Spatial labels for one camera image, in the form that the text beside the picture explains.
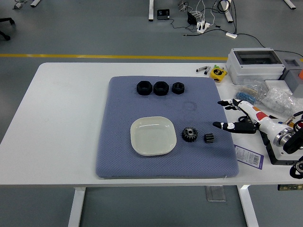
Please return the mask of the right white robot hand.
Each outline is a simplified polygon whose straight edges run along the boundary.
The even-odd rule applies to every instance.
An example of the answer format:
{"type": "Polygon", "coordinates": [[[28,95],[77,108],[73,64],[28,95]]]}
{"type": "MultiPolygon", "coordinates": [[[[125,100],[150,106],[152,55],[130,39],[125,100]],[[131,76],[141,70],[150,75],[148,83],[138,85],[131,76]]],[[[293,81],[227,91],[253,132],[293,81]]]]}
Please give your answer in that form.
{"type": "Polygon", "coordinates": [[[251,103],[239,100],[239,99],[229,99],[221,100],[218,104],[225,107],[225,109],[242,110],[250,119],[251,123],[244,122],[214,122],[213,126],[220,128],[222,130],[232,132],[232,133],[244,133],[244,134],[254,134],[256,130],[260,130],[267,134],[270,140],[274,140],[276,136],[282,135],[283,132],[289,132],[292,129],[285,125],[274,122],[269,116],[267,116],[260,109],[252,105],[251,103]]]}

